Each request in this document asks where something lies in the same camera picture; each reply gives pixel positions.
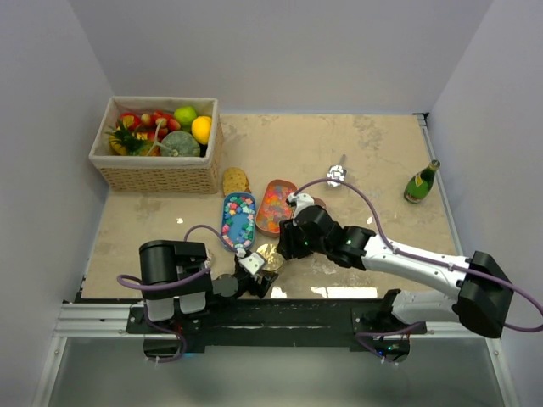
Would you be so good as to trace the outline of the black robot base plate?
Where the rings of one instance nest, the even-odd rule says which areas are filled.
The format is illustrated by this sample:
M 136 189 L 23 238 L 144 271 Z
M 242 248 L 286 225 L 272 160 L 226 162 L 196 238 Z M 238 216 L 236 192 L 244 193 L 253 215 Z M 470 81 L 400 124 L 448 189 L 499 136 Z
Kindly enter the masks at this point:
M 203 353 L 211 347 L 347 348 L 401 362 L 410 337 L 425 323 L 409 326 L 382 299 L 239 299 L 195 315 L 177 310 L 166 322 L 149 324 L 143 307 L 129 309 L 126 331 L 144 338 L 150 358 Z

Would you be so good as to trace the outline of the pink tray of lollipops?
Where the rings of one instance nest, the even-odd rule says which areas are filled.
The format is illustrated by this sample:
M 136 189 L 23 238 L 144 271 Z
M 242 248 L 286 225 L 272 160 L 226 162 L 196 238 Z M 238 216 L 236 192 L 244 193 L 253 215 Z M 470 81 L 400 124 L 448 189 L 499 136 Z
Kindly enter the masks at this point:
M 314 200 L 315 205 L 318 205 L 318 206 L 322 207 L 323 209 L 327 208 L 327 205 L 325 204 L 325 202 L 322 199 L 320 199 L 318 197 L 314 197 L 313 200 Z

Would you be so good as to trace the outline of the blue tray of star candies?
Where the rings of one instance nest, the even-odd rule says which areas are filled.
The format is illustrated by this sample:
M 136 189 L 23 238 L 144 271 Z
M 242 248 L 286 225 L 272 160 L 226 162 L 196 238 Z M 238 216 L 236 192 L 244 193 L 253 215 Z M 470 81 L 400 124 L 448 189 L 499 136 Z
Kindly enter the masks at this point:
M 232 192 L 223 200 L 221 238 L 226 249 L 251 248 L 255 241 L 255 198 L 250 192 Z

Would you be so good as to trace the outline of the round cream jar lid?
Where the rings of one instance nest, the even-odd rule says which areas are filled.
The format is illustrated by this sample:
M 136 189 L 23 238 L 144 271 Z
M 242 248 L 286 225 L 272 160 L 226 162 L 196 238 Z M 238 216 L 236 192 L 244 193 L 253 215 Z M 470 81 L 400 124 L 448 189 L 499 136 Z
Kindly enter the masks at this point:
M 277 245 L 273 243 L 265 243 L 260 245 L 256 252 L 266 261 L 263 270 L 276 272 L 281 269 L 284 264 L 284 257 L 277 251 Z

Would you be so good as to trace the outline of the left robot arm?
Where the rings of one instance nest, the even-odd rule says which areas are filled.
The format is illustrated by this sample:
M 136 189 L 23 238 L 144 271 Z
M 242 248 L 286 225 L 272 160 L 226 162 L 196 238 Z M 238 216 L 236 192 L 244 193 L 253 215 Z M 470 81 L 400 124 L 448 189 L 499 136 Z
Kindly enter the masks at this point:
M 249 249 L 234 250 L 234 272 L 217 278 L 206 265 L 203 243 L 152 241 L 139 248 L 145 321 L 156 332 L 168 332 L 176 322 L 176 310 L 190 315 L 217 302 L 248 293 L 264 298 L 278 278 L 265 270 L 267 261 Z

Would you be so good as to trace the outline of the silver metal scoop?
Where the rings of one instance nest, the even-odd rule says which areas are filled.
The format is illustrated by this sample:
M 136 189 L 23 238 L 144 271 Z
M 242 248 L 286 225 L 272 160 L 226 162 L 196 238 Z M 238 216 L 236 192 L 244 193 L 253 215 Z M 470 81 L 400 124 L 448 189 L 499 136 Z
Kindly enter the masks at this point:
M 347 170 L 344 167 L 346 155 L 343 154 L 339 162 L 335 165 L 331 165 L 327 171 L 327 184 L 330 187 L 338 187 L 341 181 L 344 181 Z

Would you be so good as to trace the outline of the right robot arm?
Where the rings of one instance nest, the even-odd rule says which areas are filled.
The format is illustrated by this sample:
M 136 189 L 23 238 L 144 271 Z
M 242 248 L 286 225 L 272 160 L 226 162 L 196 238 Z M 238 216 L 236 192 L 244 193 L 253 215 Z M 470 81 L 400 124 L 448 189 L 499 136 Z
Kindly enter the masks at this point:
M 318 205 L 279 224 L 277 251 L 286 259 L 322 254 L 339 267 L 372 270 L 423 284 L 422 293 L 391 291 L 378 324 L 389 333 L 418 322 L 458 322 L 482 337 L 498 338 L 512 302 L 510 281 L 484 252 L 472 257 L 437 254 L 387 243 L 375 231 L 341 226 Z

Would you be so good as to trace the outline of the orange tray of gummy stars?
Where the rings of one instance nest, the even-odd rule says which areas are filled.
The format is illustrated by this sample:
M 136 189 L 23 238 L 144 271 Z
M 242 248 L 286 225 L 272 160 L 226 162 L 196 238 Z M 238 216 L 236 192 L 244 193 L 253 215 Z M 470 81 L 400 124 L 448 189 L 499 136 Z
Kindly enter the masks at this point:
M 292 215 L 292 208 L 286 199 L 297 189 L 292 182 L 281 179 L 272 180 L 267 184 L 255 217 L 255 225 L 260 233 L 268 237 L 279 237 L 279 223 Z

